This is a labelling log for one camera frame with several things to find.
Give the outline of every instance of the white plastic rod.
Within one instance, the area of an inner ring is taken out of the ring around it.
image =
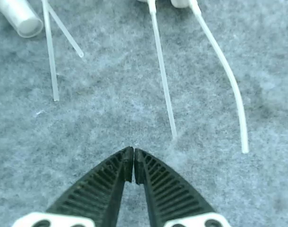
[[[53,17],[53,19],[55,20],[55,22],[57,23],[57,25],[59,26],[59,28],[61,29],[61,31],[65,35],[65,37],[68,39],[69,43],[73,46],[73,48],[75,49],[77,54],[80,56],[80,58],[83,58],[84,53],[81,50],[80,46],[76,43],[76,41],[74,40],[72,35],[69,33],[69,31],[67,30],[65,25],[62,23],[62,21],[60,20],[60,18],[58,17],[58,15],[54,11],[54,9],[51,7],[51,5],[49,3],[48,3],[48,5],[49,5],[49,12],[50,12],[51,16]]]
[[[46,36],[46,42],[47,42],[47,46],[48,46],[48,53],[49,53],[49,60],[50,60],[51,85],[52,85],[52,89],[53,89],[53,96],[54,96],[54,101],[59,101],[54,47],[53,47],[53,39],[51,36],[49,4],[48,4],[47,0],[42,0],[42,8],[43,8],[43,17],[44,17],[44,25],[45,25],[45,36]]]
[[[171,133],[172,133],[172,137],[176,138],[177,129],[176,129],[175,121],[174,121],[172,105],[171,105],[171,100],[170,100],[170,94],[169,94],[169,88],[168,88],[168,83],[167,83],[167,77],[166,77],[166,71],[165,71],[165,65],[164,65],[164,59],[163,59],[163,53],[162,53],[161,40],[160,40],[160,34],[159,34],[159,29],[158,29],[158,22],[157,22],[156,13],[151,12],[151,16],[152,16],[152,26],[153,26],[155,44],[157,47],[159,66],[160,66],[160,71],[161,71],[161,78],[162,78],[162,83],[163,83],[163,89],[164,89],[164,95],[165,95],[167,112],[168,112],[168,117],[169,117],[169,122],[170,122]]]
[[[220,46],[216,42],[215,38],[213,37],[210,29],[208,28],[204,18],[202,17],[201,10],[197,4],[196,0],[190,0],[190,8],[192,9],[196,19],[200,23],[203,31],[205,32],[207,38],[209,39],[211,45],[213,46],[220,62],[222,63],[225,72],[229,78],[230,84],[232,86],[232,90],[234,93],[234,97],[237,103],[237,110],[238,110],[238,118],[239,118],[239,124],[240,124],[240,136],[241,136],[241,142],[242,142],[242,152],[244,154],[249,152],[249,145],[248,145],[248,132],[247,132],[247,123],[246,123],[246,115],[244,110],[244,104],[243,99],[240,94],[237,81],[234,77],[234,74],[232,72],[231,67],[228,64],[227,59],[225,58],[223,52],[220,49]]]

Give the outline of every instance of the fabric surface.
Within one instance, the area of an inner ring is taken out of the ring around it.
[[[0,14],[0,227],[45,211],[126,146],[174,168],[233,227],[288,227],[288,0],[199,3],[243,96],[247,155],[229,81],[189,9],[157,2],[176,141],[147,4],[50,0],[85,52],[51,19],[59,102],[44,31],[20,38]],[[117,226],[149,226],[143,186],[126,184]]]

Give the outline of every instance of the black cutter jaw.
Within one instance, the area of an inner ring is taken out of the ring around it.
[[[70,187],[48,213],[90,218],[96,227],[115,227],[125,181],[132,181],[134,149],[110,156]]]
[[[215,212],[183,177],[151,154],[136,149],[135,177],[144,184],[151,227],[166,221]]]
[[[178,173],[151,154],[125,148],[110,156],[70,187],[48,213],[90,218],[96,227],[115,227],[125,181],[145,188],[151,227],[167,221],[214,212],[206,200]]]

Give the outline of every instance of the thin plastic stick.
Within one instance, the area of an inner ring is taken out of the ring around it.
[[[54,47],[53,47],[53,39],[51,36],[51,23],[50,23],[50,15],[49,15],[49,8],[48,7],[49,7],[49,5],[48,5],[47,0],[42,0],[43,17],[44,17],[44,25],[45,25],[45,36],[46,36],[46,43],[48,46],[48,53],[49,53],[49,60],[50,60],[51,85],[52,85],[52,89],[53,89],[54,101],[59,101]]]
[[[69,31],[67,30],[67,28],[62,23],[62,21],[60,20],[60,18],[58,17],[58,15],[53,10],[53,8],[50,6],[49,3],[48,3],[48,5],[49,5],[49,12],[50,12],[51,16],[53,17],[53,19],[55,20],[55,22],[57,23],[57,25],[59,26],[59,28],[61,29],[61,31],[65,35],[65,37],[68,39],[69,43],[73,46],[73,48],[75,49],[77,54],[80,56],[80,58],[83,58],[84,57],[84,53],[81,50],[80,46],[76,43],[76,41],[74,40],[72,35],[69,33]]]
[[[206,22],[204,21],[203,17],[199,13],[195,13],[195,17],[197,18],[198,22],[200,23],[203,31],[205,32],[207,38],[209,39],[211,45],[213,46],[219,60],[221,61],[226,74],[229,78],[229,81],[232,86],[232,90],[234,93],[234,97],[237,103],[237,110],[238,110],[238,118],[239,118],[239,124],[240,124],[240,135],[241,135],[241,142],[242,142],[242,152],[244,154],[249,152],[249,145],[248,145],[248,132],[247,132],[247,124],[246,124],[246,115],[244,110],[244,104],[243,99],[240,94],[237,81],[233,75],[233,72],[231,70],[231,67],[229,66],[227,59],[225,58],[223,52],[221,51],[218,43],[216,42],[215,38],[213,37],[210,29],[208,28]]]
[[[160,34],[158,29],[158,22],[156,13],[151,13],[152,16],[152,26],[153,26],[153,32],[154,32],[154,38],[155,38],[155,44],[157,47],[157,53],[158,53],[158,59],[159,59],[159,66],[161,70],[161,77],[162,77],[162,83],[163,83],[163,89],[165,94],[165,101],[167,106],[167,112],[170,122],[170,128],[172,137],[176,138],[177,136],[177,129],[176,124],[174,121],[172,106],[171,106],[171,100],[170,100],[170,94],[168,89],[168,83],[167,83],[167,77],[166,77],[166,71],[165,71],[165,65],[164,65],[164,59],[163,59],[163,53],[162,53],[162,47],[161,47],[161,40],[160,40]]]

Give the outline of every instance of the white plastic piece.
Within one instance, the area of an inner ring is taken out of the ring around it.
[[[171,4],[175,8],[186,8],[189,7],[189,0],[171,0]]]
[[[44,24],[45,24],[45,36],[48,46],[49,61],[50,61],[50,70],[51,70],[51,85],[53,89],[54,101],[59,101],[59,91],[57,84],[57,75],[56,75],[56,66],[55,66],[55,56],[54,56],[54,46],[53,39],[51,36],[51,22],[49,15],[49,3],[47,0],[42,0]]]
[[[148,0],[148,6],[149,6],[149,11],[151,12],[151,16],[152,16],[153,33],[154,33],[155,44],[157,48],[157,54],[158,54],[158,60],[159,60],[159,66],[160,66],[160,71],[161,71],[161,78],[162,78],[162,83],[163,83],[163,90],[164,90],[164,95],[165,95],[165,101],[166,101],[166,106],[167,106],[171,133],[172,133],[172,137],[176,138],[177,129],[176,129],[175,121],[174,121],[174,115],[172,111],[171,99],[170,99],[169,88],[168,88],[168,83],[167,83],[167,76],[166,76],[166,71],[165,71],[161,40],[160,40],[158,22],[157,22],[157,17],[156,17],[155,0]]]
[[[216,42],[215,38],[213,37],[210,29],[208,28],[206,22],[204,21],[202,17],[202,12],[198,6],[198,3],[196,0],[189,0],[190,8],[192,9],[196,19],[200,23],[203,31],[205,32],[207,38],[209,39],[211,45],[213,46],[220,62],[222,63],[225,72],[229,78],[230,84],[232,86],[232,90],[234,93],[234,97],[237,103],[237,110],[238,110],[238,118],[239,118],[239,125],[240,125],[240,136],[241,136],[241,142],[242,142],[242,152],[244,154],[249,153],[249,145],[248,145],[248,132],[247,132],[247,123],[246,123],[246,115],[245,115],[245,109],[243,104],[243,99],[240,94],[237,81],[234,77],[234,74],[232,72],[231,67],[228,64],[227,59],[225,58],[223,52],[220,49],[220,46]]]
[[[216,224],[210,224],[209,226],[217,227],[217,226],[222,226],[222,227],[231,227],[231,225],[228,223],[228,221],[225,219],[224,216],[218,213],[205,213],[202,215],[196,215],[196,216],[191,216],[191,217],[186,217],[186,218],[180,218],[180,219],[175,219],[175,220],[170,220],[167,221],[164,225],[164,227],[172,227],[174,225],[183,225],[185,227],[206,227],[207,221],[217,221],[220,223],[220,225]]]
[[[72,227],[78,225],[95,227],[95,223],[89,218],[39,212],[33,212],[23,216],[18,219],[12,227],[33,227],[40,221],[49,222],[49,227]]]
[[[43,22],[27,0],[0,0],[0,12],[23,38],[38,35]]]
[[[60,18],[58,17],[58,15],[56,14],[56,12],[53,10],[53,8],[50,6],[49,4],[49,12],[51,14],[51,16],[53,17],[53,19],[55,20],[55,22],[57,23],[57,25],[59,26],[59,28],[61,29],[61,31],[63,32],[63,34],[65,35],[65,37],[68,39],[69,43],[73,46],[73,48],[75,49],[75,51],[77,52],[77,54],[80,56],[80,58],[84,57],[84,53],[81,50],[81,48],[79,47],[79,45],[76,43],[76,41],[74,40],[74,38],[72,37],[72,35],[69,33],[69,31],[67,30],[67,28],[65,27],[65,25],[62,23],[62,21],[60,20]]]

